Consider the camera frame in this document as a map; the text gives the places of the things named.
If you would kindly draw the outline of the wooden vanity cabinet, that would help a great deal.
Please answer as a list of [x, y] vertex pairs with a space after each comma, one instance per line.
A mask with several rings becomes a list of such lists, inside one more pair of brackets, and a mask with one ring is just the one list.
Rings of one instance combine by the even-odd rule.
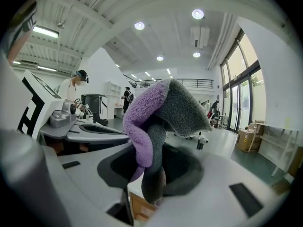
[[129, 192], [130, 206], [134, 220], [147, 222], [157, 210], [155, 205], [149, 204], [144, 198]]

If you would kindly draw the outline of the white ceiling air conditioner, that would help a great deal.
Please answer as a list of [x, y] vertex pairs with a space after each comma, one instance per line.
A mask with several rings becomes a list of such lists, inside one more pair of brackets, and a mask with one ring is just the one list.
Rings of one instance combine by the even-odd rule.
[[191, 44], [195, 48], [203, 49], [208, 45], [210, 29], [208, 27], [193, 26], [190, 28]]

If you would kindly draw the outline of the tall brown cardboard sheet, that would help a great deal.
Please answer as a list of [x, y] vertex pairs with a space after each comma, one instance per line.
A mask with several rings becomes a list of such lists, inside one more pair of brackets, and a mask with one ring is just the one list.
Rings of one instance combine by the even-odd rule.
[[298, 169], [301, 167], [303, 161], [303, 147], [298, 147], [296, 154], [292, 160], [292, 163], [288, 169], [288, 173], [292, 176], [295, 177]]

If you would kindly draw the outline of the large glass window wall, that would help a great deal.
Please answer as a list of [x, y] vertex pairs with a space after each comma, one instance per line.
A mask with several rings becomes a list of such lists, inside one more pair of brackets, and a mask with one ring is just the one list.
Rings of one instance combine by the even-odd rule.
[[255, 121], [264, 122], [266, 91], [255, 50], [240, 30], [220, 65], [223, 80], [223, 126], [234, 133]]

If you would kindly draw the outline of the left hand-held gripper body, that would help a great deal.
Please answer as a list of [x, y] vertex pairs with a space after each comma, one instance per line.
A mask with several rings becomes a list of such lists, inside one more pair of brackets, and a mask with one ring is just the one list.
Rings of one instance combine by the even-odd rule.
[[61, 98], [41, 78], [26, 70], [22, 83], [31, 92], [32, 97], [19, 121], [18, 130], [38, 139], [41, 127], [46, 123], [60, 128], [76, 121], [74, 102]]

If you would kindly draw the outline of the black mezzanine railing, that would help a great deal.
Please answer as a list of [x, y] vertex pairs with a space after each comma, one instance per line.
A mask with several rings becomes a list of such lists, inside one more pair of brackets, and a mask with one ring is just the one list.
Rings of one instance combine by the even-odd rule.
[[[124, 75], [127, 81], [133, 88], [147, 88], [161, 79], [150, 79], [150, 80], [135, 80], [127, 75]], [[185, 87], [213, 89], [213, 80], [211, 79], [177, 79]]]

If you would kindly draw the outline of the purple grey cloth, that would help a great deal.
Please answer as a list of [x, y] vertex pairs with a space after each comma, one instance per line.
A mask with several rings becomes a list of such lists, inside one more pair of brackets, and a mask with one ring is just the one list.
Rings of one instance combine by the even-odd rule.
[[148, 87], [130, 104], [123, 126], [135, 147], [137, 169], [132, 180], [142, 179], [141, 190], [149, 204], [185, 195], [198, 185], [203, 176], [198, 158], [166, 142], [168, 132], [186, 138], [211, 130], [204, 109], [180, 82], [164, 79]]

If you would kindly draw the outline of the white open shelf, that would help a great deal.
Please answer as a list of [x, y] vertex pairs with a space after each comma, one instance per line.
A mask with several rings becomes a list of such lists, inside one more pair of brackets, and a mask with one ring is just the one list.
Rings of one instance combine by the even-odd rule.
[[117, 108], [123, 109], [121, 89], [119, 85], [111, 81], [105, 82], [104, 93], [107, 97], [107, 118], [109, 120], [114, 119]]

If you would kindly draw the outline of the black machine white trim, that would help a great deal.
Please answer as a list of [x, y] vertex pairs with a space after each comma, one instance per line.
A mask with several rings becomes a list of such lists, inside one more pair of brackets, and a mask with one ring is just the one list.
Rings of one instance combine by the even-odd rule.
[[88, 105], [92, 112], [93, 122], [97, 122], [103, 126], [108, 125], [107, 119], [107, 97], [100, 94], [84, 94], [81, 95], [84, 105]]

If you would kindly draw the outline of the brown cardboard box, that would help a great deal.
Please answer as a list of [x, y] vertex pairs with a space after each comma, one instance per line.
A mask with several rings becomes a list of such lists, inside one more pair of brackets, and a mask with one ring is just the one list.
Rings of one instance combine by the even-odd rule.
[[238, 131], [235, 146], [243, 152], [258, 152], [262, 139], [248, 130]]

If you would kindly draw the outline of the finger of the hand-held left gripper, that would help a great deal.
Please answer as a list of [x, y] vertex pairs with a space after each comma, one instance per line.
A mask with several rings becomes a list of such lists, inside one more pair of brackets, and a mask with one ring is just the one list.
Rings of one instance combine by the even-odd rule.
[[76, 124], [65, 136], [67, 141], [90, 144], [108, 144], [126, 140], [129, 137], [125, 132], [118, 131], [98, 124]]
[[55, 128], [50, 124], [46, 123], [43, 127], [41, 127], [39, 133], [48, 137], [65, 137], [70, 131], [75, 131], [79, 124], [78, 121], [71, 122], [63, 127]]

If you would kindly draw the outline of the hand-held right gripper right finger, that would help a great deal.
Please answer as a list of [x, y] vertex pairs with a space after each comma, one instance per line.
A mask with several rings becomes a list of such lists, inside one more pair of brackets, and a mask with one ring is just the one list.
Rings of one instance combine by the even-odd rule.
[[164, 145], [169, 182], [146, 227], [263, 227], [287, 194], [216, 154]]

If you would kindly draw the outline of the white sink countertop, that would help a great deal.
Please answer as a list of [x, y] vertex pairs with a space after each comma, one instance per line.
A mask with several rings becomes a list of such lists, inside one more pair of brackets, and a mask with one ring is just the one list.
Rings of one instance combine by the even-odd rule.
[[127, 186], [129, 192], [132, 192], [133, 194], [140, 196], [141, 198], [143, 198], [142, 179], [143, 175], [141, 175], [137, 180], [129, 183]]

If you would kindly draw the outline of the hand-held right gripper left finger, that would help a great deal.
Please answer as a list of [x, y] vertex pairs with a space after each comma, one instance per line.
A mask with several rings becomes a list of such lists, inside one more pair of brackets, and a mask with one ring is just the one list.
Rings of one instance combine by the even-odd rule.
[[123, 190], [109, 186], [98, 174], [103, 159], [120, 153], [131, 143], [83, 154], [58, 157], [44, 146], [46, 165], [52, 183], [72, 226], [124, 226], [126, 223], [107, 214], [119, 203]]

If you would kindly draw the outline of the white frame table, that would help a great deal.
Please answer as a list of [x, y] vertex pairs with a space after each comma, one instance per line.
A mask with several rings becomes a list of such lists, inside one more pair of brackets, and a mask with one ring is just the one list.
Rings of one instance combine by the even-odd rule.
[[274, 177], [278, 170], [286, 173], [298, 150], [299, 130], [268, 123], [257, 122], [256, 125], [257, 130], [263, 128], [258, 153], [275, 166], [271, 176]]

